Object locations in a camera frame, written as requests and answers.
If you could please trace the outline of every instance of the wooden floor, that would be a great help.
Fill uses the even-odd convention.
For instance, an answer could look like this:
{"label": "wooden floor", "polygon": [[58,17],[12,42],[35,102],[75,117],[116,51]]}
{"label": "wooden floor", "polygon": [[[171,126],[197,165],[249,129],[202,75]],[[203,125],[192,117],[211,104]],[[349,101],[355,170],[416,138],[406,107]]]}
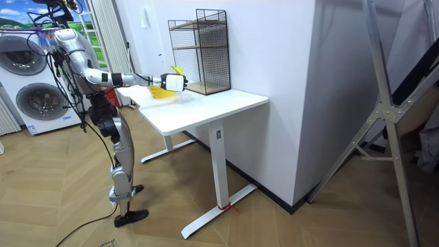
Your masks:
{"label": "wooden floor", "polygon": [[[134,180],[145,185],[132,208],[150,215],[121,228],[114,228],[114,217],[90,224],[62,246],[100,247],[112,239],[114,247],[408,246],[392,164],[357,157],[294,215],[256,191],[237,204],[239,213],[228,210],[183,240],[182,228],[215,206],[210,155],[193,144],[142,165],[143,156],[164,148],[162,138],[137,111],[123,113],[136,147]],[[92,131],[76,126],[37,137],[22,131],[0,140],[6,150],[0,156],[0,247],[55,246],[75,227],[112,211],[109,160]],[[409,179],[423,246],[439,246],[438,176],[410,167]],[[229,169],[228,182],[230,193],[247,185]]]}

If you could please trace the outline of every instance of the white desk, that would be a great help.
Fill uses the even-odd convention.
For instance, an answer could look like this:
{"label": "white desk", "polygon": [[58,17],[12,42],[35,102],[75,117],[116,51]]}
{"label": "white desk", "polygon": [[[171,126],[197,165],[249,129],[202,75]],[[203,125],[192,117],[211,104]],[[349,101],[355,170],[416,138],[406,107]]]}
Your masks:
{"label": "white desk", "polygon": [[163,135],[165,140],[166,150],[149,155],[143,158],[142,162],[194,142],[194,140],[189,140],[173,146],[171,134],[202,124],[209,125],[209,143],[218,207],[211,209],[184,227],[182,235],[185,239],[224,212],[229,204],[235,204],[256,189],[256,186],[248,185],[235,195],[228,197],[222,118],[265,104],[268,102],[267,97],[232,89],[209,96],[185,91],[177,93],[175,97],[154,99],[145,87],[131,86],[118,90],[123,96],[131,98],[140,106],[140,113]]}

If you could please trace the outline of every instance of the landscape poster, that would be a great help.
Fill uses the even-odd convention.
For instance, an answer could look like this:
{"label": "landscape poster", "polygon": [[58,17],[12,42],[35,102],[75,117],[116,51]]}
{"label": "landscape poster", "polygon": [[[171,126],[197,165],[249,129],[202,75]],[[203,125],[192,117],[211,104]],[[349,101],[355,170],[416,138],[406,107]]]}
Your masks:
{"label": "landscape poster", "polygon": [[[86,36],[84,28],[88,30],[93,30],[93,24],[91,22],[91,17],[89,14],[83,14],[82,18],[84,19],[84,24],[86,27],[82,26],[79,12],[88,11],[86,9],[86,4],[84,0],[76,0],[78,5],[78,10],[73,11],[70,10],[70,13],[73,17],[73,21],[69,22],[69,27],[73,28],[81,35]],[[47,13],[47,6],[41,3],[34,3],[32,0],[0,0],[0,28],[2,29],[28,29],[34,26],[31,21],[32,18],[38,16],[38,14]],[[89,32],[88,36],[90,37],[90,42],[92,45],[99,45],[99,41],[97,39],[97,34],[95,32]],[[104,57],[102,55],[102,50],[100,48],[95,48],[96,56],[99,61],[104,61]]]}

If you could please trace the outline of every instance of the humanoid robot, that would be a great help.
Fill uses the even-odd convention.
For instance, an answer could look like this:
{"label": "humanoid robot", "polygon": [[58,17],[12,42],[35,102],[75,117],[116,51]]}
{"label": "humanoid robot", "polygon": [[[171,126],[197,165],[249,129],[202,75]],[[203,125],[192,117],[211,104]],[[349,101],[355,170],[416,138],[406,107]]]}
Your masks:
{"label": "humanoid robot", "polygon": [[33,0],[44,3],[49,10],[32,19],[50,19],[53,28],[40,29],[37,32],[47,37],[48,51],[54,59],[58,70],[66,75],[73,91],[85,95],[90,100],[88,110],[91,121],[99,128],[102,136],[110,137],[114,148],[115,164],[111,169],[114,186],[109,199],[117,203],[120,215],[115,218],[115,226],[137,222],[147,217],[148,211],[131,211],[130,200],[143,190],[143,185],[133,186],[134,146],[127,122],[106,98],[102,88],[121,86],[159,85],[168,91],[183,91],[187,85],[186,77],[178,74],[164,74],[160,77],[150,75],[109,73],[99,69],[97,58],[91,44],[74,29],[68,28],[67,21],[72,21],[69,9],[75,10],[72,0]]}

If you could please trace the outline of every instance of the washing machine door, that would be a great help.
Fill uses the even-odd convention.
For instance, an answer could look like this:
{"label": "washing machine door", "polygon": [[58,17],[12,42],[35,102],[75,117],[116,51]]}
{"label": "washing machine door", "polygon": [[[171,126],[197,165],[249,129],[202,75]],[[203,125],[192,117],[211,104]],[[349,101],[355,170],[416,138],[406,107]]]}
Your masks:
{"label": "washing machine door", "polygon": [[11,73],[17,75],[40,73],[46,66],[44,54],[44,51],[32,40],[20,36],[0,37],[0,66]]}
{"label": "washing machine door", "polygon": [[69,103],[56,86],[33,83],[23,87],[17,93],[16,105],[28,117],[53,120],[67,112]]}

